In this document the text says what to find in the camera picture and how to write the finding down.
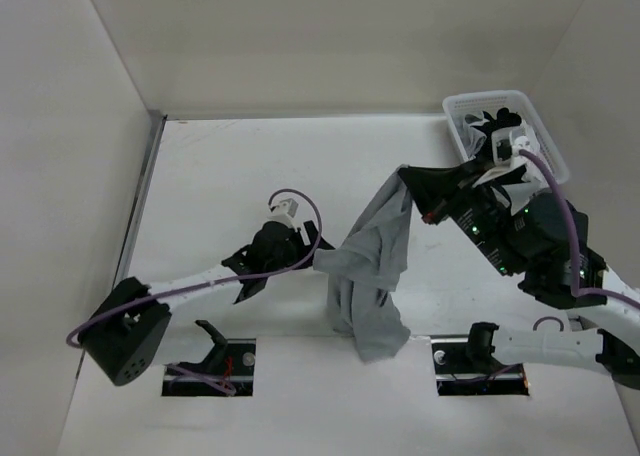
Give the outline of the grey tank top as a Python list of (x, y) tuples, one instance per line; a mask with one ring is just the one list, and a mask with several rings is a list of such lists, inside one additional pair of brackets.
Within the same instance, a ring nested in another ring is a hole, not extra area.
[(393, 172), (335, 249), (317, 250), (313, 269), (328, 276), (326, 314), (353, 338), (361, 361), (390, 359), (411, 334), (392, 293), (407, 269), (412, 196)]

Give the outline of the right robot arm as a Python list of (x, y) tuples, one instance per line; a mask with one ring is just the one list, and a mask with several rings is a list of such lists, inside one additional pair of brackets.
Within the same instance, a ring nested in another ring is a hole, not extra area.
[(552, 190), (513, 211), (504, 187), (481, 183), (473, 162), (448, 169), (408, 166), (398, 174), (426, 223), (452, 220), (500, 275), (523, 275), (522, 292), (592, 324), (543, 332), (476, 322), (463, 349), (471, 369), (546, 364), (639, 387), (639, 292), (588, 247), (586, 214)]

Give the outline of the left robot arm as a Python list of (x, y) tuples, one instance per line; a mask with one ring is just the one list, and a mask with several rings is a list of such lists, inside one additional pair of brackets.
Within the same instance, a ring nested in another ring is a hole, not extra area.
[(161, 362), (157, 354), (174, 311), (214, 296), (236, 305), (265, 289), (268, 280), (312, 266), (315, 253), (333, 250), (319, 227), (268, 221), (252, 241), (204, 272), (172, 282), (121, 280), (88, 321), (69, 335), (116, 386), (124, 386)]

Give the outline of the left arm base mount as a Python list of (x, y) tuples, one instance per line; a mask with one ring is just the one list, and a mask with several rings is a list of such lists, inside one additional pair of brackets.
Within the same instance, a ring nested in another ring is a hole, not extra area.
[(255, 339), (230, 339), (226, 346), (213, 348), (201, 363), (179, 366), (201, 378), (166, 368), (163, 397), (251, 397), (254, 392), (257, 344)]

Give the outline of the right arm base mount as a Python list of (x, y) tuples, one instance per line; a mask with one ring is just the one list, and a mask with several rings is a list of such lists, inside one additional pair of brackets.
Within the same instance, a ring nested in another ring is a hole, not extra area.
[(431, 339), (436, 389), (439, 396), (528, 396), (522, 364), (472, 359), (463, 335)]

